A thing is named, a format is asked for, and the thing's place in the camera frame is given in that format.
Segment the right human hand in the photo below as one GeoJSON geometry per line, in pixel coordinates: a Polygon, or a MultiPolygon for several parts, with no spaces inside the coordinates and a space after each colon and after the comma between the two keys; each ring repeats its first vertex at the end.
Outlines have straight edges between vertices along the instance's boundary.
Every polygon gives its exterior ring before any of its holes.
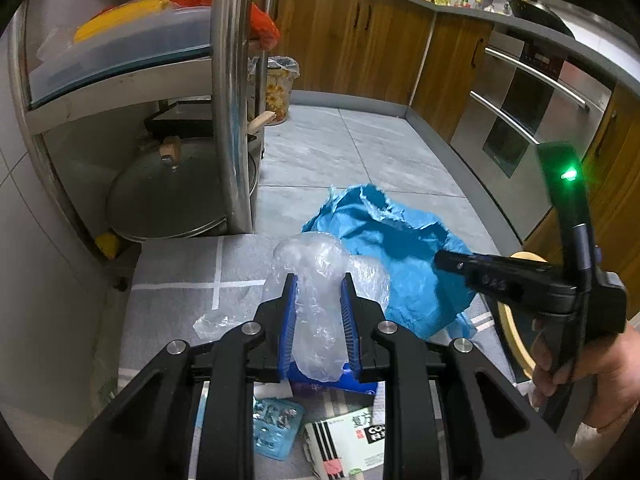
{"type": "Polygon", "coordinates": [[[560,385],[586,377],[597,379],[597,388],[582,422],[605,432],[620,426],[639,404],[639,333],[630,323],[622,334],[587,344],[576,365],[565,363],[552,373],[552,355],[542,333],[542,323],[535,323],[538,335],[530,348],[535,362],[534,390],[529,399],[540,408],[560,385]]]}

